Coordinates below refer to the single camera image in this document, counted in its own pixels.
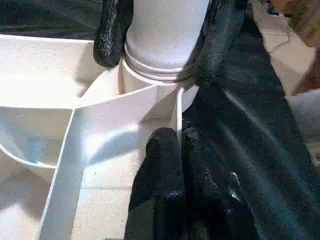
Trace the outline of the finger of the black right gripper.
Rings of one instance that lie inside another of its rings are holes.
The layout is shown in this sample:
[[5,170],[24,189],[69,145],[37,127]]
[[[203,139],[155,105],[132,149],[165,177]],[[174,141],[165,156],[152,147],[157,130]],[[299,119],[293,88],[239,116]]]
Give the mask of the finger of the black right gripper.
[[211,0],[202,27],[203,43],[191,66],[197,86],[213,80],[240,33],[247,10],[246,0]]
[[95,33],[93,58],[102,67],[119,64],[126,34],[133,20],[132,0],[104,0]]

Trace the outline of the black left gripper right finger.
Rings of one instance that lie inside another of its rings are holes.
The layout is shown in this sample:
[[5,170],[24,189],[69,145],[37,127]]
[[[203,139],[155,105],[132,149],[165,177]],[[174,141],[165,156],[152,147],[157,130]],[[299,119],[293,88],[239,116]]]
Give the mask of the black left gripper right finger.
[[189,240],[258,240],[238,177],[208,136],[191,124],[182,131],[182,165]]

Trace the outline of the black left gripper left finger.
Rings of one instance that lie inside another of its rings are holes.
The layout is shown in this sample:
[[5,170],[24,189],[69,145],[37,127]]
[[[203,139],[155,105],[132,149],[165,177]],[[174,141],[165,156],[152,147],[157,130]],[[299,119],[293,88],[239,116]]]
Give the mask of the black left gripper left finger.
[[178,140],[172,128],[150,135],[134,178],[125,225],[126,240],[180,240],[185,221],[185,187]]

